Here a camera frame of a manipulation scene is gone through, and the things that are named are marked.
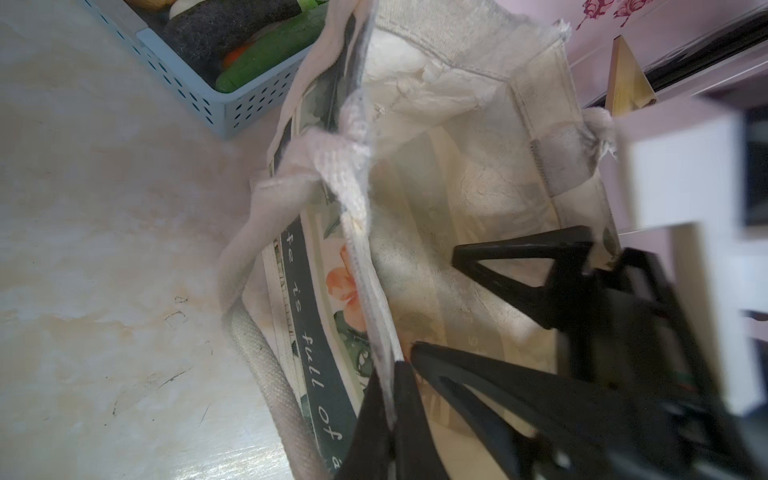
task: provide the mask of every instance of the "blue plastic basket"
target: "blue plastic basket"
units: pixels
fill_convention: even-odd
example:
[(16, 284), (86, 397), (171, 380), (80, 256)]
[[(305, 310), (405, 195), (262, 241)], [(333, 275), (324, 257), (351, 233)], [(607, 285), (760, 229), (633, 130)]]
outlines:
[(215, 91), (123, 0), (79, 0), (211, 130), (229, 138), (283, 103), (306, 48), (232, 93)]

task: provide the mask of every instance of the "pink wall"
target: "pink wall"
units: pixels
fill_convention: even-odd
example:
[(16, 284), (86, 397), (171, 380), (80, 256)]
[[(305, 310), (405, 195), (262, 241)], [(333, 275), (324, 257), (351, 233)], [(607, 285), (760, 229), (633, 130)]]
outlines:
[[(607, 90), (612, 41), (623, 35), (643, 67), (698, 38), (768, 6), (768, 0), (497, 0), (513, 13), (571, 24), (568, 42), (579, 103)], [(586, 18), (589, 11), (595, 18)]]

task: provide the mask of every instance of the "white table surface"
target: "white table surface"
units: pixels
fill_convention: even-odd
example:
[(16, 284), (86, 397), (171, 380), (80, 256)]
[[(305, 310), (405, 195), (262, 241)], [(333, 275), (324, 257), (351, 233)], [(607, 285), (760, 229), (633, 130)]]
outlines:
[(0, 478), (290, 478), (214, 280), (278, 110), (222, 142), (74, 0), (0, 2)]

